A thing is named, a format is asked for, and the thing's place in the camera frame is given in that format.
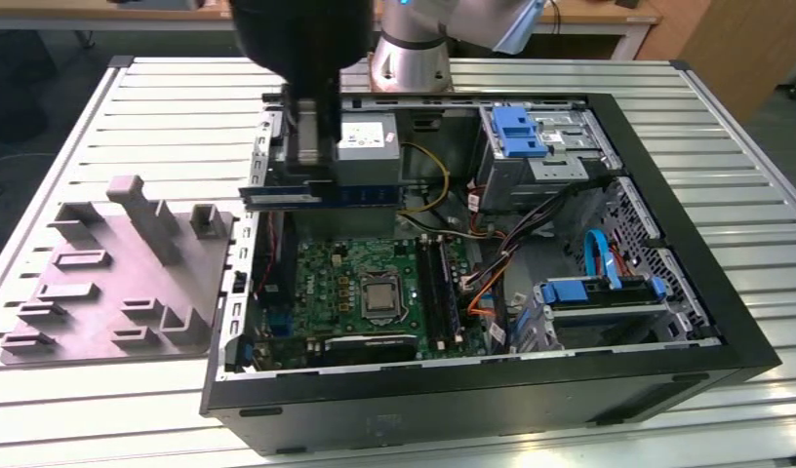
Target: expansion slot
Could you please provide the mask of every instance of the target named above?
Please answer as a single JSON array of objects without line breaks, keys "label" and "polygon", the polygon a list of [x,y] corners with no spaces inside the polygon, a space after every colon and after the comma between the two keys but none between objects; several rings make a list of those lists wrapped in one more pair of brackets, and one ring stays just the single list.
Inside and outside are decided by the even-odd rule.
[{"label": "expansion slot", "polygon": [[427,338],[431,348],[441,351],[447,344],[457,345],[463,341],[451,264],[441,238],[416,240],[415,258]]}]

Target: black plastic frame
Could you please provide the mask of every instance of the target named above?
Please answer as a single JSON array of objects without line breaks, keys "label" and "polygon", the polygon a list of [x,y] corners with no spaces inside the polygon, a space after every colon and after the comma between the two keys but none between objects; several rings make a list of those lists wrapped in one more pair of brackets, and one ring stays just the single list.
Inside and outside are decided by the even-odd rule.
[{"label": "black plastic frame", "polygon": [[[233,408],[276,407],[310,402],[372,399],[400,395],[455,392],[471,389],[559,382],[671,375],[672,382],[707,380],[707,386],[685,385],[679,392],[652,395],[643,417],[717,384],[741,382],[780,364],[779,358],[716,262],[699,231],[667,185],[623,111],[611,95],[544,93],[504,94],[344,94],[344,98],[400,100],[543,99],[584,100],[617,153],[627,175],[637,187],[663,233],[663,245],[672,250],[696,296],[713,319],[721,346],[691,347],[617,354],[592,354],[561,359],[495,361],[473,366],[392,369],[345,374],[288,374],[277,378],[216,381],[218,330],[202,390],[201,413]],[[265,103],[278,96],[265,96]],[[715,378],[708,379],[711,372]]]}]

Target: cpu socket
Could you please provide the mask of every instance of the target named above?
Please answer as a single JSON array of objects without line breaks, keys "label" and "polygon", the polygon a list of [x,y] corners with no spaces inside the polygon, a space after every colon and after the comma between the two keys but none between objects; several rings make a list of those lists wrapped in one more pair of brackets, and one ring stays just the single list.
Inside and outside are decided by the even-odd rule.
[{"label": "cpu socket", "polygon": [[400,317],[400,281],[395,275],[364,276],[360,279],[361,316],[376,325]]}]

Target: open computer tower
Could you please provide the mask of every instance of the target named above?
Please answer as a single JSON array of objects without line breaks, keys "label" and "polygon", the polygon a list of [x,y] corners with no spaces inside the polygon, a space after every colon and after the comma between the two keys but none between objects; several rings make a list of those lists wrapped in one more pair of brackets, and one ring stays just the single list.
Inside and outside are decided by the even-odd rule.
[{"label": "open computer tower", "polygon": [[611,96],[344,95],[330,195],[264,99],[201,403],[257,451],[640,421],[779,364]]}]

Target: workbench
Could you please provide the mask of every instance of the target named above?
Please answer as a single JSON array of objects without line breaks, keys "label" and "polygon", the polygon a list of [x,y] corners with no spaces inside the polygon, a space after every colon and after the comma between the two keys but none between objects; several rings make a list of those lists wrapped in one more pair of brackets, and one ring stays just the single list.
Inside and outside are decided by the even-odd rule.
[{"label": "workbench", "polygon": [[[58,241],[45,224],[61,202],[112,214],[106,181],[138,174],[176,212],[214,203],[242,213],[260,99],[280,78],[240,58],[113,65],[0,257],[0,341]],[[465,92],[613,94],[783,365],[640,424],[285,458],[198,416],[204,359],[0,365],[0,466],[687,467],[796,455],[796,191],[693,74],[667,62],[457,59],[452,79]],[[344,90],[368,90],[364,64]]]},{"label": "workbench", "polygon": [[[633,10],[603,0],[560,0],[557,7],[561,34],[620,37],[611,57],[616,60],[635,59],[651,26],[661,20],[645,2]],[[547,7],[535,34],[552,33],[555,14]],[[226,0],[208,1],[192,12],[126,10],[106,0],[0,0],[0,29],[214,31],[232,30],[233,23]]]}]

